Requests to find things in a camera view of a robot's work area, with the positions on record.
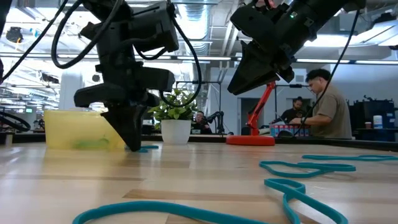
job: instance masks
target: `teal rope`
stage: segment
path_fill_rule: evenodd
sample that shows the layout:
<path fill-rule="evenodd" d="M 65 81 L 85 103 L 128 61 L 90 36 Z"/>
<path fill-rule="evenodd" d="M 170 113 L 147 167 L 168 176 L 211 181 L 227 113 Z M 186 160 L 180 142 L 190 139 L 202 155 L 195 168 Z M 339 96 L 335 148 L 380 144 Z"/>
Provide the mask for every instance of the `teal rope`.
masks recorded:
<path fill-rule="evenodd" d="M 384 156 L 384 155 L 361 155 L 361 156 L 323 156 L 323 155 L 304 155 L 303 159 L 314 159 L 314 160 L 341 160 L 341 161 L 393 161 L 398 160 L 396 156 Z"/>
<path fill-rule="evenodd" d="M 288 216 L 292 224 L 300 224 L 299 216 L 289 207 L 289 201 L 296 198 L 303 203 L 311 206 L 315 210 L 322 212 L 326 216 L 330 217 L 337 224 L 347 224 L 347 219 L 330 208 L 329 206 L 318 202 L 315 199 L 305 195 L 305 185 L 296 182 L 294 180 L 286 179 L 266 179 L 264 184 L 270 188 L 276 189 L 285 193 L 283 197 L 283 208 L 285 214 Z M 179 215 L 183 217 L 193 218 L 212 223 L 222 224 L 267 224 L 257 220 L 250 220 L 243 217 L 237 217 L 234 215 L 228 215 L 224 213 L 212 212 L 209 210 L 188 207 L 184 205 L 178 205 L 168 202 L 125 202 L 116 203 L 112 205 L 105 205 L 99 208 L 95 208 L 86 212 L 83 212 L 77 216 L 72 224 L 84 224 L 90 220 L 103 218 L 109 215 L 115 215 L 126 212 L 164 212 Z"/>
<path fill-rule="evenodd" d="M 290 220 L 292 224 L 300 224 L 301 220 L 299 216 L 289 207 L 289 201 L 293 198 L 307 204 L 308 206 L 314 208 L 320 213 L 326 215 L 330 219 L 332 219 L 337 224 L 347 224 L 348 220 L 344 215 L 340 212 L 337 212 L 335 209 L 321 203 L 305 194 L 305 185 L 300 182 L 296 182 L 294 180 L 288 179 L 266 179 L 264 180 L 264 184 L 270 188 L 279 190 L 284 194 L 283 197 L 283 208 L 284 212 L 287 215 L 287 218 Z"/>
<path fill-rule="evenodd" d="M 137 151 L 140 153 L 147 153 L 148 149 L 158 149 L 159 146 L 141 146 L 141 148 Z"/>
<path fill-rule="evenodd" d="M 288 177 L 288 178 L 311 178 L 334 171 L 352 172 L 356 170 L 355 166 L 347 164 L 320 164 L 313 162 L 299 162 L 297 164 L 293 164 L 282 161 L 261 161 L 259 165 L 260 167 L 268 170 L 271 174 L 277 175 L 279 177 Z M 290 172 L 282 172 L 274 170 L 269 165 L 284 165 L 288 167 L 296 167 L 302 169 L 317 169 L 317 170 L 309 173 L 290 173 Z"/>

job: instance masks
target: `cup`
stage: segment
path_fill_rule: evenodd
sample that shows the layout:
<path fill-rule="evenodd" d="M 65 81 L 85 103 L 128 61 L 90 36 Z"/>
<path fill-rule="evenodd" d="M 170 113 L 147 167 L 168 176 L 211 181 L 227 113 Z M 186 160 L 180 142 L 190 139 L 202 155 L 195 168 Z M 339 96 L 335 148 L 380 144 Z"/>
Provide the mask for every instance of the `cup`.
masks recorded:
<path fill-rule="evenodd" d="M 365 122 L 365 128 L 366 129 L 371 129 L 372 128 L 372 122 Z"/>

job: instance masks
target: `potted plant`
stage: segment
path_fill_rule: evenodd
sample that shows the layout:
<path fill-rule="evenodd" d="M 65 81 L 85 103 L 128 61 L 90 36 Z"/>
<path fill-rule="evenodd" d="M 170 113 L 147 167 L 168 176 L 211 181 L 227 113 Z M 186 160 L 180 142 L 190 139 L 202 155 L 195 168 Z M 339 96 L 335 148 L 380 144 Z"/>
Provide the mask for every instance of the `potted plant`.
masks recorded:
<path fill-rule="evenodd" d="M 186 103 L 191 97 L 183 91 L 174 89 L 174 94 L 169 94 L 166 99 L 175 104 L 181 105 Z M 153 117 L 160 121 L 155 125 L 156 129 L 162 132 L 162 139 L 167 144 L 186 144 L 191 133 L 191 123 L 194 112 L 197 111 L 195 103 L 182 108 L 174 108 L 160 101 L 159 106 L 151 108 L 148 112 L 154 113 Z"/>

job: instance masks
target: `beige shirt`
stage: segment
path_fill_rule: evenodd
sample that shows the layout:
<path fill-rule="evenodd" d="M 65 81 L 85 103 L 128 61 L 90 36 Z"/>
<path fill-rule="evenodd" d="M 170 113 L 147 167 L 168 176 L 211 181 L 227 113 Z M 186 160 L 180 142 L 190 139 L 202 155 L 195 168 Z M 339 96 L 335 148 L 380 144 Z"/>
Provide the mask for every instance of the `beige shirt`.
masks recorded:
<path fill-rule="evenodd" d="M 351 123 L 348 105 L 341 93 L 329 85 L 326 93 L 313 110 L 313 115 L 325 115 L 331 122 L 324 126 L 312 126 L 315 137 L 351 139 Z"/>

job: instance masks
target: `yellow plastic container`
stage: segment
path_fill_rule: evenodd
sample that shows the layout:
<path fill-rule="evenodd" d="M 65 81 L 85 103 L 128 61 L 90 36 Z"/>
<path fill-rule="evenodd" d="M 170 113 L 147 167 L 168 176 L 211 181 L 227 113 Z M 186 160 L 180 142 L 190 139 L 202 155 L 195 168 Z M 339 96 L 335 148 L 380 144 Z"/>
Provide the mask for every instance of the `yellow plastic container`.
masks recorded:
<path fill-rule="evenodd" d="M 120 150 L 124 141 L 97 112 L 44 111 L 48 149 Z"/>

